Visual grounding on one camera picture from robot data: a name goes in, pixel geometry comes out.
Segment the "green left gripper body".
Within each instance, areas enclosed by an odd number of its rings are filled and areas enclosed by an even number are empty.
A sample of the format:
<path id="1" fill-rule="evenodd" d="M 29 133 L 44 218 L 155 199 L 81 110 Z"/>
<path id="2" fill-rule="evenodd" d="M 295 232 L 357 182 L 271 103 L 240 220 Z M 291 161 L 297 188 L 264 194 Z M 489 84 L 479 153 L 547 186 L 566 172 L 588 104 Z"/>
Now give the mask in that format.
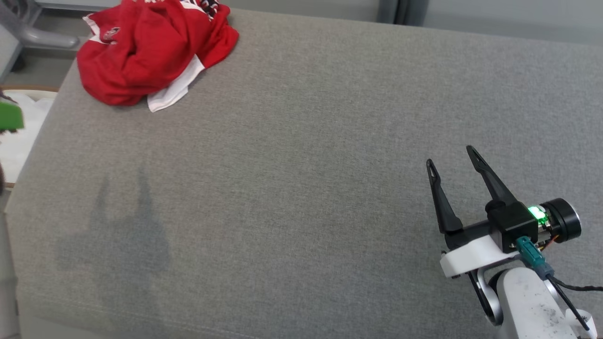
<path id="1" fill-rule="evenodd" d="M 21 107 L 12 103 L 0 103 L 0 133 L 17 133 L 24 129 L 24 118 Z"/>

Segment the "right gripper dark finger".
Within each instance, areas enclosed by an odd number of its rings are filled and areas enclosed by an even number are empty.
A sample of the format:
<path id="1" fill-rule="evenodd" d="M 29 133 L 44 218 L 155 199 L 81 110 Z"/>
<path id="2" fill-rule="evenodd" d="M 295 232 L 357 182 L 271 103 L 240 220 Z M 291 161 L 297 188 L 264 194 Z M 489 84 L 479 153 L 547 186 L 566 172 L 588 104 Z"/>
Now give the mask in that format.
<path id="1" fill-rule="evenodd" d="M 441 234 L 456 234 L 463 229 L 463 223 L 452 210 L 452 206 L 441 187 L 441 178 L 433 161 L 426 161 L 429 184 Z"/>
<path id="2" fill-rule="evenodd" d="M 505 206 L 518 202 L 508 187 L 484 160 L 480 153 L 472 145 L 466 146 L 467 154 L 474 169 L 482 176 L 491 200 L 485 205 L 485 211 L 489 214 L 493 210 L 499 210 Z"/>

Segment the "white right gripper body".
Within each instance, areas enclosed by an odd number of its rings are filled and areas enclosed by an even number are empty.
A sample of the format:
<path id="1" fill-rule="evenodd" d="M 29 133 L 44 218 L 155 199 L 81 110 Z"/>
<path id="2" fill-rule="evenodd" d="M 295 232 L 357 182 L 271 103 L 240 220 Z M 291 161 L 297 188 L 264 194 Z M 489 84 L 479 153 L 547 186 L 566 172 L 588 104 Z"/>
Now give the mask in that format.
<path id="1" fill-rule="evenodd" d="M 493 210 L 486 220 L 443 234 L 448 252 L 440 266 L 446 277 L 523 260 L 541 277 L 548 272 L 543 251 L 552 244 L 573 240 L 582 233 L 577 211 L 562 198 L 526 206 L 515 202 Z"/>

